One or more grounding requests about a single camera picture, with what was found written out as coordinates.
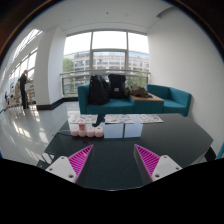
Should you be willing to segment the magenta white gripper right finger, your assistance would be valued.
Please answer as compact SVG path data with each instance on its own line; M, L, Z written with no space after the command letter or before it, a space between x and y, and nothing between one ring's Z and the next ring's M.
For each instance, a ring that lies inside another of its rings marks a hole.
M159 156L137 144L134 145L134 157L144 182L154 182L181 170L168 155Z

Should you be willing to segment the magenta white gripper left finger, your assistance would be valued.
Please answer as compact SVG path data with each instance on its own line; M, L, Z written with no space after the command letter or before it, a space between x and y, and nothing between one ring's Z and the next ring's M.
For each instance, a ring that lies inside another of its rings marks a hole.
M87 163L92 148L93 146L89 145L69 157L60 156L46 169L46 171L75 183Z

